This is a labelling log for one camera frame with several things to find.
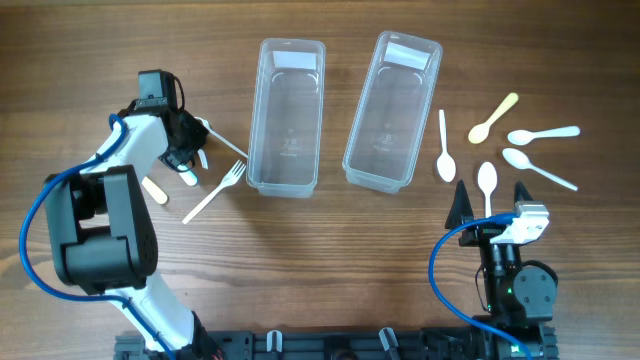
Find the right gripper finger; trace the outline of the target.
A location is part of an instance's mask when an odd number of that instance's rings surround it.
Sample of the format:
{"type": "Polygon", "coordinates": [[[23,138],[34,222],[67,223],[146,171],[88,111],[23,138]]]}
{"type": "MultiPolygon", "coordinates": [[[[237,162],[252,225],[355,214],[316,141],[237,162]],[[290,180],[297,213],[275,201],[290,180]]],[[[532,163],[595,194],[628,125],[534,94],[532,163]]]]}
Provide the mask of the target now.
{"type": "Polygon", "coordinates": [[[445,221],[445,228],[454,228],[474,220],[473,209],[463,180],[456,184],[452,207],[445,221]]]}
{"type": "Polygon", "coordinates": [[[521,201],[533,201],[533,197],[530,195],[522,181],[518,181],[514,187],[514,202],[521,201]]]}

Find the curved white plastic fork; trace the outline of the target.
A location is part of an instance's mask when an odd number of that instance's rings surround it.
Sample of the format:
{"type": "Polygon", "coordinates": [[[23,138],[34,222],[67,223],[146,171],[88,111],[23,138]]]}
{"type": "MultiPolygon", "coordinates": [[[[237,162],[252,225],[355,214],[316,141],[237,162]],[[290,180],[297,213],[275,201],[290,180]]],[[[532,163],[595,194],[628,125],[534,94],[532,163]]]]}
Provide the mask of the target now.
{"type": "Polygon", "coordinates": [[[201,118],[201,117],[195,117],[196,120],[198,120],[209,132],[210,135],[214,136],[215,138],[217,138],[218,140],[220,140],[223,144],[225,144],[227,147],[229,147],[230,149],[232,149],[233,151],[235,151],[236,153],[238,153],[239,155],[243,156],[245,159],[248,159],[248,154],[241,150],[239,147],[237,147],[236,145],[234,145],[232,142],[230,142],[229,140],[227,140],[225,137],[223,137],[222,135],[218,134],[216,131],[213,130],[213,128],[211,127],[210,123],[208,122],[208,120],[201,118]]]}

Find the light blue plastic fork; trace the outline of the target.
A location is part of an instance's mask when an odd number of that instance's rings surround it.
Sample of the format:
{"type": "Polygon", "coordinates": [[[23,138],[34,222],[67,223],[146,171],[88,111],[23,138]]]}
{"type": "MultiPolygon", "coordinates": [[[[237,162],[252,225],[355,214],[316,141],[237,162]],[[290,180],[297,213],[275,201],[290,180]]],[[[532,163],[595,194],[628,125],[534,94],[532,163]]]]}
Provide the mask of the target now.
{"type": "Polygon", "coordinates": [[[191,170],[180,172],[179,176],[188,186],[196,186],[198,184],[198,178],[191,170]]]}

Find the thin white fork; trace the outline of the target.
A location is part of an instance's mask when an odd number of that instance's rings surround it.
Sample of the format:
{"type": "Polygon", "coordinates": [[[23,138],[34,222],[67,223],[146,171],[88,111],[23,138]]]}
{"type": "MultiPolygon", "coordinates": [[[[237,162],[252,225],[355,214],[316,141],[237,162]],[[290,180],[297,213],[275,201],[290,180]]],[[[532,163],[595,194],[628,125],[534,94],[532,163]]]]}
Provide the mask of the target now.
{"type": "Polygon", "coordinates": [[[203,149],[199,149],[197,151],[197,154],[199,156],[202,168],[203,169],[208,169],[209,165],[208,165],[208,159],[207,159],[205,151],[203,149]]]}

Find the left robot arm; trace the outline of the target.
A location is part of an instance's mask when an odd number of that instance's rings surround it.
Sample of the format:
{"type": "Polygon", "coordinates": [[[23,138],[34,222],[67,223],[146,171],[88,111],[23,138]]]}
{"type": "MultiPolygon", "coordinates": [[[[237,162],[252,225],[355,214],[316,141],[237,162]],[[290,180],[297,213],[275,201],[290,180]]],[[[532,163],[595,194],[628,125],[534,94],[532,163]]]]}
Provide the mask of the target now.
{"type": "Polygon", "coordinates": [[[222,349],[157,273],[158,243],[141,182],[156,161],[187,172],[207,131],[184,108],[179,79],[138,74],[139,95],[109,118],[111,135],[89,161],[50,175],[44,205],[54,268],[77,286],[63,299],[109,302],[142,334],[152,359],[221,359],[222,349]]]}

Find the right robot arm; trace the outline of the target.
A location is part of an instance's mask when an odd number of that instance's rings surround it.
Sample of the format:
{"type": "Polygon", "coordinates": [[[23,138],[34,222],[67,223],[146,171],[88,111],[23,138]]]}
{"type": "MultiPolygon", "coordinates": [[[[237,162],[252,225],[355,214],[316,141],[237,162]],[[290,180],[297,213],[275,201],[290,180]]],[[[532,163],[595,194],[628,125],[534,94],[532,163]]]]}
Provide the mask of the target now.
{"type": "Polygon", "coordinates": [[[521,259],[520,248],[539,239],[549,224],[546,206],[535,201],[522,182],[514,190],[515,218],[473,225],[462,231],[461,247],[479,249],[486,316],[473,319],[511,336],[497,336],[470,325],[444,328],[435,335],[435,353],[443,359],[557,359],[553,318],[559,279],[537,260],[521,259]]]}

